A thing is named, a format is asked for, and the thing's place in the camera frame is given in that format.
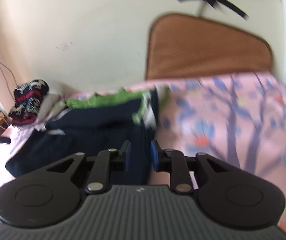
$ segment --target bed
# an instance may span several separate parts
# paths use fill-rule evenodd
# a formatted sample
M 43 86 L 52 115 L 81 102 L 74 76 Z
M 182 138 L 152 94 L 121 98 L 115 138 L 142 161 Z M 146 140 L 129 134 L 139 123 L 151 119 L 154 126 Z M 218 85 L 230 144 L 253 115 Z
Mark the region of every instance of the bed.
M 148 80 L 126 88 L 139 90 L 160 84 L 167 84 L 171 88 L 171 96 L 159 116 L 156 139 L 160 146 L 180 150 L 186 156 L 207 152 L 272 182 L 283 191 L 286 198 L 286 88 L 269 72 L 273 65 L 269 47 L 258 38 L 244 36 L 241 40 L 247 39 L 246 44 L 254 49 L 248 50 L 246 47 L 249 45 L 235 47 L 235 54 L 243 53 L 243 57 L 233 57 L 224 51 L 216 53 L 221 55 L 216 58 L 203 52 L 201 58 L 177 59 L 175 53 L 180 54 L 178 50 L 182 49 L 181 46 L 188 45 L 183 51 L 193 47 L 191 42 L 186 42 L 182 37 L 191 36 L 192 28 L 184 24 L 195 22 L 195 18 L 183 16 L 184 21 L 181 22 L 182 17 L 171 17 L 166 18 L 171 20 L 168 28 L 160 28 L 164 23 L 162 19 L 152 27 L 146 75 Z M 173 33 L 172 28 L 178 27 L 189 31 L 175 37 L 175 46 L 169 48 L 169 44 L 173 43 L 163 42 L 162 35 L 168 36 Z M 240 37 L 235 36 L 237 30 L 229 28 L 229 31 L 228 41 L 237 42 Z M 161 39 L 155 37 L 157 32 L 161 32 L 158 35 Z M 215 44 L 222 42 L 226 41 L 218 39 Z M 244 56 L 242 50 L 251 53 Z M 171 57 L 169 62 L 162 60 Z M 91 94 L 81 93 L 73 97 L 84 99 Z M 5 131 L 4 135 L 10 136 L 12 143 L 0 144 L 0 187 L 14 179 L 5 169 L 5 163 L 22 147 L 34 128 L 39 126 L 24 130 L 10 126 Z M 150 184 L 169 182 L 167 173 L 151 171 Z M 286 207 L 278 225 L 286 232 Z

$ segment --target floral bedsheet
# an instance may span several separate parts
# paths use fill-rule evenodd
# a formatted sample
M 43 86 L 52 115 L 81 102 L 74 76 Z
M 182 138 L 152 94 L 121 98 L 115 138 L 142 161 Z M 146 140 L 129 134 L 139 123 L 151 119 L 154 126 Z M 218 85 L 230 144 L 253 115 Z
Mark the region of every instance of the floral bedsheet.
M 240 73 L 145 85 L 160 83 L 172 91 L 156 135 L 162 148 L 187 156 L 207 152 L 272 182 L 286 198 L 286 88 L 274 76 Z M 169 183 L 169 176 L 152 173 L 150 183 Z M 286 208 L 279 226 L 286 232 Z

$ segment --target navy blue cloth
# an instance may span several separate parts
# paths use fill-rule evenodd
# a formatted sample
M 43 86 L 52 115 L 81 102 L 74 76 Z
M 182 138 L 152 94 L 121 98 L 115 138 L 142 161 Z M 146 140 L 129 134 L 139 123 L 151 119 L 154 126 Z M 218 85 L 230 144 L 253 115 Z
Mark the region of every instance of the navy blue cloth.
M 152 92 L 151 105 L 157 120 L 158 97 Z M 73 109 L 61 119 L 47 124 L 47 129 L 61 129 L 64 135 L 33 131 L 22 149 L 7 163 L 6 169 L 19 177 L 76 152 L 96 156 L 99 151 L 120 149 L 125 140 L 131 142 L 127 172 L 111 172 L 111 184 L 144 185 L 151 166 L 151 141 L 155 132 L 135 125 L 132 114 L 137 112 L 140 99 L 119 106 Z

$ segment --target brown headboard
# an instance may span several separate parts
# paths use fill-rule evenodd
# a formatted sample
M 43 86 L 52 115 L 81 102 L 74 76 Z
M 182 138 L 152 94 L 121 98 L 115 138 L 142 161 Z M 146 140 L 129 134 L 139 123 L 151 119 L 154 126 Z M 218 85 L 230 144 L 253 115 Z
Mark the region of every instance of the brown headboard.
M 225 24 L 169 14 L 151 27 L 146 79 L 271 71 L 272 67 L 266 41 Z

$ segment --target metal rivet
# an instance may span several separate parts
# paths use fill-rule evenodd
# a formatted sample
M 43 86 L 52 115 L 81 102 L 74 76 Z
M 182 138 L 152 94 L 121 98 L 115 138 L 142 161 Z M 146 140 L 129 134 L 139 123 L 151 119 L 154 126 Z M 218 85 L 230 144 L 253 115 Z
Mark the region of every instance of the metal rivet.
M 192 187 L 188 184 L 178 184 L 175 189 L 180 192 L 189 192 Z
M 97 191 L 104 188 L 104 185 L 100 182 L 92 182 L 87 185 L 88 190 Z

